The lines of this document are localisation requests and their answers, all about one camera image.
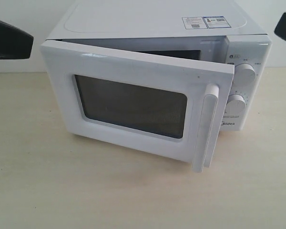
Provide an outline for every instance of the microwave door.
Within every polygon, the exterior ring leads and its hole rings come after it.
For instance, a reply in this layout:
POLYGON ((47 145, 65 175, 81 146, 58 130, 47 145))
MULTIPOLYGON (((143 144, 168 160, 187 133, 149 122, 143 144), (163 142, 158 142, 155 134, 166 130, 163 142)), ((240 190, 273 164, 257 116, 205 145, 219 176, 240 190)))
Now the microwave door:
POLYGON ((41 46, 68 131, 208 167, 234 67, 46 41, 41 46))

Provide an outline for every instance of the white microwave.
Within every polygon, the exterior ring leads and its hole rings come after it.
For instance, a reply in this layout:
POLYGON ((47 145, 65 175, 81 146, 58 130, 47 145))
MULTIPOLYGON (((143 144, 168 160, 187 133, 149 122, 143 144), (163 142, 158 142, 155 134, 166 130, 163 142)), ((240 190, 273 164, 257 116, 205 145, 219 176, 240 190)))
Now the white microwave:
POLYGON ((230 0, 81 0, 41 46, 71 133, 209 167, 271 47, 230 0))

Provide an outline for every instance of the timer knob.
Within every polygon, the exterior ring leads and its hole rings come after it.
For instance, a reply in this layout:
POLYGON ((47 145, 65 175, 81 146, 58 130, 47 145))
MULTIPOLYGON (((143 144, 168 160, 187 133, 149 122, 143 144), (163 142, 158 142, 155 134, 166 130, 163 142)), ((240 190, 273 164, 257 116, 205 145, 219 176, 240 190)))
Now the timer knob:
POLYGON ((247 86, 256 78, 253 67, 247 63, 240 64, 235 67, 233 83, 236 86, 247 86))
POLYGON ((246 108, 244 98, 239 94, 233 94, 228 97, 225 112, 229 115, 237 115, 246 108))

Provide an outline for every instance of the table surface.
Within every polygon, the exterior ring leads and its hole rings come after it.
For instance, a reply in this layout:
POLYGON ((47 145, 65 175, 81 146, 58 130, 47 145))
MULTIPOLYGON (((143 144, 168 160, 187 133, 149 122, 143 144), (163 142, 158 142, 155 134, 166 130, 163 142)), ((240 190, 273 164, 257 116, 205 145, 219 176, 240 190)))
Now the table surface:
POLYGON ((210 168, 68 133, 45 73, 0 74, 0 229, 286 229, 286 68, 210 168))

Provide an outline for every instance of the midea logo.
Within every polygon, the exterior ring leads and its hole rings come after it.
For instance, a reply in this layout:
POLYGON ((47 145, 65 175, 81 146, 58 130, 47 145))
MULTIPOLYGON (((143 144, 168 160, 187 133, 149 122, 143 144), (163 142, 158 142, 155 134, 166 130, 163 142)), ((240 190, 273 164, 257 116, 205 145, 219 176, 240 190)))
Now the midea logo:
POLYGON ((235 123, 226 123, 226 122, 221 122, 221 125, 235 125, 235 123))

